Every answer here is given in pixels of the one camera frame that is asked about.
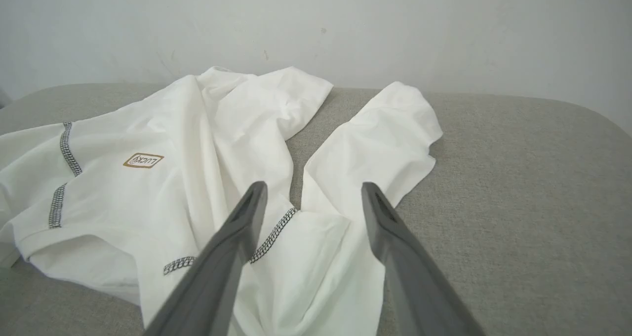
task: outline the gray cushion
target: gray cushion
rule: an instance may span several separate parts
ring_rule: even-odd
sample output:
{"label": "gray cushion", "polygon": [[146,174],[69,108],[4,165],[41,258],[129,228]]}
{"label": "gray cushion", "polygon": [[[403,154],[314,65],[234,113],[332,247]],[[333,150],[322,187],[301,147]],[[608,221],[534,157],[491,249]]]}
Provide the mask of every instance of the gray cushion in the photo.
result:
{"label": "gray cushion", "polygon": [[[79,120],[160,89],[81,84],[0,111],[0,133]],[[289,140],[291,200],[303,165],[373,89],[334,89]],[[427,93],[444,129],[435,169],[397,207],[491,335],[629,335],[632,329],[632,138],[582,107],[535,98]],[[2,335],[133,335],[138,308],[0,269]],[[398,335],[386,294],[380,335]]]}

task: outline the logo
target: logo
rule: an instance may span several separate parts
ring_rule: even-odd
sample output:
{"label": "logo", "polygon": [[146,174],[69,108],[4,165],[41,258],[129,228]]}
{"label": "logo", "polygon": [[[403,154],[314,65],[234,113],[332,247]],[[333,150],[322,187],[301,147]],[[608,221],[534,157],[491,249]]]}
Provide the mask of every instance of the logo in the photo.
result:
{"label": "logo", "polygon": [[164,156],[158,156],[157,154],[148,153],[135,153],[129,160],[123,164],[127,167],[133,167],[135,169],[150,169],[160,162]]}

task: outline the white garment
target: white garment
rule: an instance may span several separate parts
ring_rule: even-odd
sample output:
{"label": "white garment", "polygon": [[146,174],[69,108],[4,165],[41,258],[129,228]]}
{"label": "white garment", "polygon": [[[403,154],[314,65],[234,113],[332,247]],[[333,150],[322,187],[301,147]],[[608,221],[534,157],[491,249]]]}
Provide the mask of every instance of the white garment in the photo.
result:
{"label": "white garment", "polygon": [[307,163],[297,212],[284,141],[330,89],[294,68],[213,68],[113,113],[1,136],[0,240],[50,277],[140,304],[147,325],[248,186],[265,181],[261,247],[230,334],[375,334],[384,267],[359,189],[374,181],[397,204],[432,169],[441,131],[417,89],[391,84]]}

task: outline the black stitching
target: black stitching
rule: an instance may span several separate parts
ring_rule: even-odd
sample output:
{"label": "black stitching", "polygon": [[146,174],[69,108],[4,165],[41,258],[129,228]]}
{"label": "black stitching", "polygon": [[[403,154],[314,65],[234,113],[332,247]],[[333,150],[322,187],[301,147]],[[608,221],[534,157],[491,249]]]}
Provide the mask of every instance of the black stitching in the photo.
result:
{"label": "black stitching", "polygon": [[177,269],[191,266],[194,264],[194,261],[196,261],[196,258],[193,256],[178,258],[177,260],[167,264],[167,266],[162,269],[162,273],[163,275],[167,275]]}
{"label": "black stitching", "polygon": [[298,209],[296,208],[291,208],[290,210],[287,210],[287,213],[285,213],[285,215],[283,215],[280,221],[278,221],[275,228],[273,228],[272,232],[270,233],[270,235],[268,235],[264,243],[261,244],[261,246],[259,246],[259,248],[252,255],[252,257],[250,258],[251,263],[255,263],[259,261],[259,259],[261,259],[261,257],[263,257],[268,252],[268,250],[273,246],[273,244],[275,244],[275,241],[278,235],[280,235],[280,232],[283,230],[285,225],[287,225],[287,222],[289,222],[292,219],[292,217],[294,216],[294,214],[296,214],[296,212],[298,212]]}
{"label": "black stitching", "polygon": [[50,204],[50,213],[48,214],[48,228],[61,227],[61,208],[64,205],[64,192],[66,191],[66,183],[55,189],[52,195],[52,203]]}
{"label": "black stitching", "polygon": [[81,174],[81,167],[79,167],[79,163],[75,160],[72,152],[70,152],[70,146],[68,145],[68,138],[70,137],[70,129],[72,129],[73,123],[64,122],[64,133],[61,134],[61,138],[59,139],[59,147],[61,149],[61,154],[63,154],[64,159],[68,166],[70,166],[70,170],[72,170],[73,174],[79,176]]}

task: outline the white shirt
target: white shirt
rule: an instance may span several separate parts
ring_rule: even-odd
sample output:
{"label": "white shirt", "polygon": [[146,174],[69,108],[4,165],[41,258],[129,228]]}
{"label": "white shirt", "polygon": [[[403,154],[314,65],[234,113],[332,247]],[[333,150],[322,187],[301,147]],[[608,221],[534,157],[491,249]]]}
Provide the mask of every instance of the white shirt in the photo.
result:
{"label": "white shirt", "polygon": [[441,130],[417,89],[391,84],[308,161],[296,210],[285,141],[330,89],[295,68],[211,68],[106,115],[1,136],[0,240],[52,278],[139,304],[147,325],[248,186],[265,181],[260,248],[230,334],[375,334],[384,267],[360,186],[377,183],[396,205],[432,169]]}

